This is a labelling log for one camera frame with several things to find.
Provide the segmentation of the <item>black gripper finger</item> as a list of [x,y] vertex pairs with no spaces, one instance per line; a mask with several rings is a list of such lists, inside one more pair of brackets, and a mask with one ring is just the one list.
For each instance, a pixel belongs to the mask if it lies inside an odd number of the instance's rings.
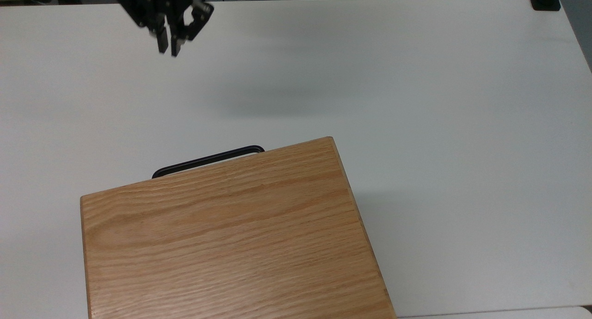
[[154,25],[154,35],[157,40],[157,47],[159,53],[164,54],[168,48],[168,37],[167,37],[167,29],[165,26],[166,17],[163,13],[156,14],[155,25]]
[[178,56],[180,47],[184,42],[194,40],[209,22],[214,12],[213,5],[205,2],[194,2],[188,8],[191,8],[191,17],[193,19],[189,24],[185,23],[184,10],[178,11],[175,9],[170,15],[172,56]]

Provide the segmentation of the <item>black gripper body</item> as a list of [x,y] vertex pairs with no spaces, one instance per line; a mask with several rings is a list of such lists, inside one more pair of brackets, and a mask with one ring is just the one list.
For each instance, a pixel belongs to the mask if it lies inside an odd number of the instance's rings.
[[116,0],[140,28],[155,28],[164,16],[169,23],[183,22],[183,14],[194,0]]

